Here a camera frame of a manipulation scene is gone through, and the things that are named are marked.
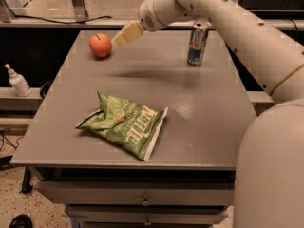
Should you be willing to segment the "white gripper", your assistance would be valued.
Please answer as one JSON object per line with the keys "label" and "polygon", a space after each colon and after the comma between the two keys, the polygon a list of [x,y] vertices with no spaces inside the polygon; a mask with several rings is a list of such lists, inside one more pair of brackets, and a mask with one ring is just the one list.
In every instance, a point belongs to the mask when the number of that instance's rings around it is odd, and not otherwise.
{"label": "white gripper", "polygon": [[112,42],[124,46],[143,36],[144,30],[157,31],[175,22],[188,21],[190,12],[177,0],[145,0],[139,8],[139,20],[134,20],[123,26]]}

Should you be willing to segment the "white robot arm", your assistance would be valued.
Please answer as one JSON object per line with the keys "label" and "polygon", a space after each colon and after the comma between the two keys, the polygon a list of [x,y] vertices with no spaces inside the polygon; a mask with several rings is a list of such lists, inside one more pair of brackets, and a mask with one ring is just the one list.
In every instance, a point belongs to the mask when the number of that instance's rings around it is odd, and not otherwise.
{"label": "white robot arm", "polygon": [[253,74],[275,106],[248,127],[238,154],[234,228],[303,228],[304,47],[233,0],[145,0],[115,36],[122,46],[145,31],[200,17]]}

